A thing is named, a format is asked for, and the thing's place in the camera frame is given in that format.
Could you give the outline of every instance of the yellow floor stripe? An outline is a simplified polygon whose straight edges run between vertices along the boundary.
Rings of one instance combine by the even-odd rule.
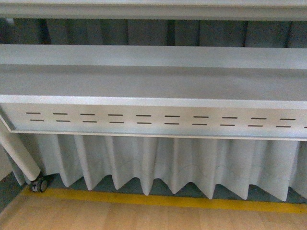
[[[160,205],[176,207],[199,207],[211,209],[232,209],[246,211],[283,212],[283,213],[307,213],[307,205],[240,201],[240,200],[220,200],[205,198],[189,198],[161,195],[137,195],[123,193],[106,193],[94,191],[71,190],[62,188],[48,188],[44,193],[33,193],[26,187],[22,191],[26,196],[54,197],[61,199],[86,200],[109,203],[139,204],[139,205]]]

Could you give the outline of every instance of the ventilation slot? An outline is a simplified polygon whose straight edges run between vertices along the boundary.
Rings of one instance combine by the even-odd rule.
[[[252,117],[252,120],[266,120],[265,117]]]
[[[26,114],[34,114],[34,115],[39,115],[41,113],[37,113],[37,112],[26,112]]]
[[[281,121],[295,121],[295,118],[280,118]]]

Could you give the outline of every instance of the slotted metal panel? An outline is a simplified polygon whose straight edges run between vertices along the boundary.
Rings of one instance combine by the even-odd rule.
[[[3,48],[12,132],[307,139],[302,49],[36,46],[28,59],[30,47]]]

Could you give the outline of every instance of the white metal shelf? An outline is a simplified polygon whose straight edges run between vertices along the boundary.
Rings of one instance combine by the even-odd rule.
[[[0,107],[11,132],[307,140],[304,49],[0,51]]]
[[[0,0],[0,16],[195,20],[307,19],[305,0]]]

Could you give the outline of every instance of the caster wheel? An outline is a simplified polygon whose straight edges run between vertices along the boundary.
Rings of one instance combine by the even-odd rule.
[[[35,181],[30,183],[30,190],[35,193],[42,193],[46,191],[48,186],[47,181],[43,176],[38,177]]]

